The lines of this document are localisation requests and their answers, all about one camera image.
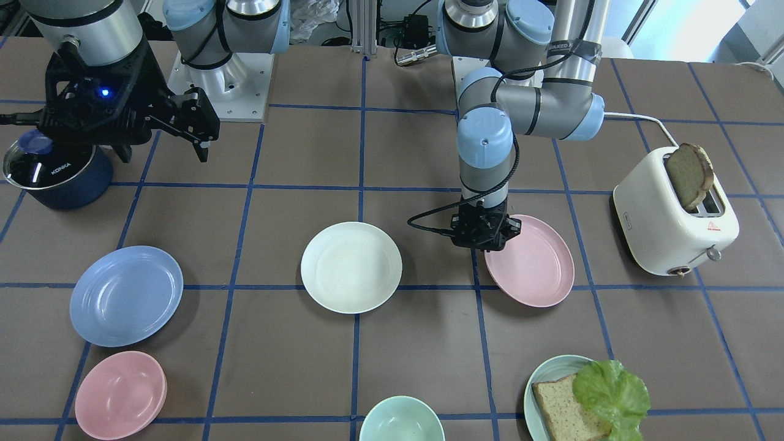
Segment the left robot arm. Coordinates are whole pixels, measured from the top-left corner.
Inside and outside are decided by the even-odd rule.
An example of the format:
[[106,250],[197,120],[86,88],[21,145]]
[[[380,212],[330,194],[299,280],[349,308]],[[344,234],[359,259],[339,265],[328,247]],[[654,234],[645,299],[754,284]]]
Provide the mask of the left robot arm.
[[[440,1],[435,50],[487,61],[457,93],[461,197],[409,218],[457,209],[448,228],[430,228],[455,246],[501,251],[521,232],[507,212],[508,183],[517,170],[517,135],[590,140],[604,121],[593,92],[602,56],[608,1]],[[289,1],[165,1],[165,24],[180,61],[208,97],[235,92],[240,53],[285,52]]]

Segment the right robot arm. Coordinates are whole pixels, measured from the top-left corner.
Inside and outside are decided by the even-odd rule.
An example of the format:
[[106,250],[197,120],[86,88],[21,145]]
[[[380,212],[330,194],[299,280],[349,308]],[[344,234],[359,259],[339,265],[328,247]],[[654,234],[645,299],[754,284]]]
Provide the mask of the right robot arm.
[[54,49],[39,111],[2,116],[56,143],[110,147],[123,162],[160,129],[187,140],[201,162],[219,138],[230,101],[252,94],[241,53],[288,47],[288,1],[165,1],[186,80],[165,78],[129,1],[23,1]]

